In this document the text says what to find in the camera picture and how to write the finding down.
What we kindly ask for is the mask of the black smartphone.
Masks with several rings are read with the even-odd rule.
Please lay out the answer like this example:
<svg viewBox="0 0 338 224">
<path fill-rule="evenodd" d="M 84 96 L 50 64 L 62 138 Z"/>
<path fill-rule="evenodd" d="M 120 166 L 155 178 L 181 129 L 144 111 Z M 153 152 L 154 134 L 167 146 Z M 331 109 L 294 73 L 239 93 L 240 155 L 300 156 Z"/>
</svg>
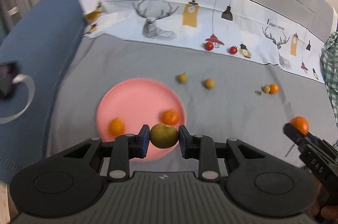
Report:
<svg viewBox="0 0 338 224">
<path fill-rule="evenodd" d="M 11 96 L 14 89 L 14 78 L 19 74 L 17 62 L 1 63 L 0 68 L 1 100 Z"/>
</svg>

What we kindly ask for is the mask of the large orange mandarin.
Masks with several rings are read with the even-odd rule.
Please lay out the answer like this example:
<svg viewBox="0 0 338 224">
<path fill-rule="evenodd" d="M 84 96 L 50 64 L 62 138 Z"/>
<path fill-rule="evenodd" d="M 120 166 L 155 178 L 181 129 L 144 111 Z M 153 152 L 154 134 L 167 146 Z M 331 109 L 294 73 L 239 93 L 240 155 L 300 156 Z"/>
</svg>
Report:
<svg viewBox="0 0 338 224">
<path fill-rule="evenodd" d="M 168 109 L 162 113 L 161 121 L 163 124 L 175 126 L 179 121 L 179 113 L 173 109 Z"/>
</svg>

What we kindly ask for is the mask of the small orange mandarin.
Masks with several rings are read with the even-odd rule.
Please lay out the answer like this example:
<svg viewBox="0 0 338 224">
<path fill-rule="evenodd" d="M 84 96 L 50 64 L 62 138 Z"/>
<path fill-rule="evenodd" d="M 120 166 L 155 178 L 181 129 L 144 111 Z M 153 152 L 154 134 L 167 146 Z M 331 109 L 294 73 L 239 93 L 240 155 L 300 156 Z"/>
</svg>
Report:
<svg viewBox="0 0 338 224">
<path fill-rule="evenodd" d="M 112 137 L 118 137 L 125 133 L 125 124 L 120 118 L 112 119 L 108 126 L 108 132 Z"/>
</svg>

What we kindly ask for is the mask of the green checkered cloth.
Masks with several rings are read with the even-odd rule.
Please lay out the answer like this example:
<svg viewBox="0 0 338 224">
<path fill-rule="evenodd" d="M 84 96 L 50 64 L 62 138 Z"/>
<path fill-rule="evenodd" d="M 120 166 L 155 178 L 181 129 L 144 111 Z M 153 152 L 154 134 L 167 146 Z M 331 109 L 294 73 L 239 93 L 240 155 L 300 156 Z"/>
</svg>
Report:
<svg viewBox="0 0 338 224">
<path fill-rule="evenodd" d="M 320 62 L 328 97 L 337 124 L 337 71 L 338 71 L 338 32 L 333 32 L 321 50 Z"/>
</svg>

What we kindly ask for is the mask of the orange mandarin with stem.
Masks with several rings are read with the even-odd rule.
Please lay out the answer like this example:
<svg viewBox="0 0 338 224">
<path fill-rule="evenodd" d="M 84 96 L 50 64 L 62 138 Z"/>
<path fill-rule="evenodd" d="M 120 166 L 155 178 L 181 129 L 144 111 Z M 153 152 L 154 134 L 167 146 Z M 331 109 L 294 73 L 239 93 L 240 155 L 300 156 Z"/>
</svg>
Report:
<svg viewBox="0 0 338 224">
<path fill-rule="evenodd" d="M 294 117 L 290 122 L 295 128 L 297 128 L 302 134 L 306 135 L 309 132 L 309 123 L 307 119 L 303 116 Z"/>
</svg>

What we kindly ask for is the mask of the red cherry tomato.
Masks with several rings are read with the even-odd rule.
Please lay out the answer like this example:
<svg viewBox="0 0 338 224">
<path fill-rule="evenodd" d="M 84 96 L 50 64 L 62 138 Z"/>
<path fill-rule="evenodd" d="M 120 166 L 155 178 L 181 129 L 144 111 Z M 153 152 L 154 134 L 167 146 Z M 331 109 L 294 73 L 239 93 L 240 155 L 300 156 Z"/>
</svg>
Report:
<svg viewBox="0 0 338 224">
<path fill-rule="evenodd" d="M 203 47 L 206 51 L 211 51 L 214 49 L 214 44 L 208 41 L 203 44 Z"/>
<path fill-rule="evenodd" d="M 229 48 L 229 53 L 230 53 L 231 55 L 235 55 L 237 52 L 238 52 L 238 49 L 237 49 L 236 46 L 231 46 L 231 47 Z"/>
</svg>

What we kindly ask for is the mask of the grey printed sofa cover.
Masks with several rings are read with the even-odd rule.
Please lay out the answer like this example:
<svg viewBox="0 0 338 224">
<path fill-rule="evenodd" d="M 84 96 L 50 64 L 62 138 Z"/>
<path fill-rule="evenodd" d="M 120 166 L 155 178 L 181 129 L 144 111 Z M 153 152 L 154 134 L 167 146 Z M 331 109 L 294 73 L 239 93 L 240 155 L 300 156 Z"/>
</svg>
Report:
<svg viewBox="0 0 338 224">
<path fill-rule="evenodd" d="M 97 107 L 118 83 L 149 78 L 180 97 L 192 134 L 237 138 L 300 165 L 282 128 L 303 116 L 310 131 L 337 141 L 320 54 L 334 11 L 326 0 L 78 0 L 100 14 L 57 95 L 48 155 L 96 137 Z M 205 42 L 214 49 L 206 51 Z M 236 46 L 235 55 L 229 48 Z M 176 76 L 186 73 L 188 81 Z M 213 89 L 203 82 L 212 78 Z M 278 84 L 279 92 L 264 93 Z"/>
</svg>

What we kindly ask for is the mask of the yellow-green longan fruit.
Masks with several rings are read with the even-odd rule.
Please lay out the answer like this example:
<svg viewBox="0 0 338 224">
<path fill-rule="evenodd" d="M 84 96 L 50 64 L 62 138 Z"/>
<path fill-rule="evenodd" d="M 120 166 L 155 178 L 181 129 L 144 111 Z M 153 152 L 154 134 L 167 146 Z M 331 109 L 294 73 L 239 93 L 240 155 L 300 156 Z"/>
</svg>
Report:
<svg viewBox="0 0 338 224">
<path fill-rule="evenodd" d="M 186 82 L 188 81 L 188 76 L 187 76 L 187 74 L 184 72 L 184 73 L 178 74 L 178 75 L 176 76 L 176 79 L 177 79 L 178 83 L 184 84 L 184 83 L 186 83 Z"/>
<path fill-rule="evenodd" d="M 176 145 L 178 138 L 178 130 L 173 126 L 159 123 L 150 130 L 150 141 L 157 148 L 171 148 Z"/>
<path fill-rule="evenodd" d="M 214 79 L 209 78 L 209 79 L 206 79 L 203 82 L 203 85 L 204 85 L 205 88 L 210 90 L 210 89 L 213 89 L 215 87 L 215 81 L 214 81 Z"/>
</svg>

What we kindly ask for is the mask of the small green longan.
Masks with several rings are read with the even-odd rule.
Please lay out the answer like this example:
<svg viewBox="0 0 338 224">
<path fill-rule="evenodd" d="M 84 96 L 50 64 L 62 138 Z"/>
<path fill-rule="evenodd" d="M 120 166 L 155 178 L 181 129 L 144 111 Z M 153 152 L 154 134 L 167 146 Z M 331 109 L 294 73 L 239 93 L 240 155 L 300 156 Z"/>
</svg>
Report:
<svg viewBox="0 0 338 224">
<path fill-rule="evenodd" d="M 264 93 L 269 93 L 270 92 L 270 85 L 264 85 L 262 88 Z"/>
</svg>

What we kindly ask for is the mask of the orange kumquat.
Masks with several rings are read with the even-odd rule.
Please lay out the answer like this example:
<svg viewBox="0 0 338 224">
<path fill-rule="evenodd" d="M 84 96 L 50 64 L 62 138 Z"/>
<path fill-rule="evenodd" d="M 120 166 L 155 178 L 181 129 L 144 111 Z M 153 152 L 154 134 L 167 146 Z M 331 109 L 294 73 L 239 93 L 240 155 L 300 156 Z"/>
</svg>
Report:
<svg viewBox="0 0 338 224">
<path fill-rule="evenodd" d="M 271 95 L 277 94 L 277 93 L 279 92 L 279 86 L 278 86 L 278 84 L 273 83 L 273 84 L 271 84 L 269 87 L 270 87 L 269 93 L 270 93 Z"/>
</svg>

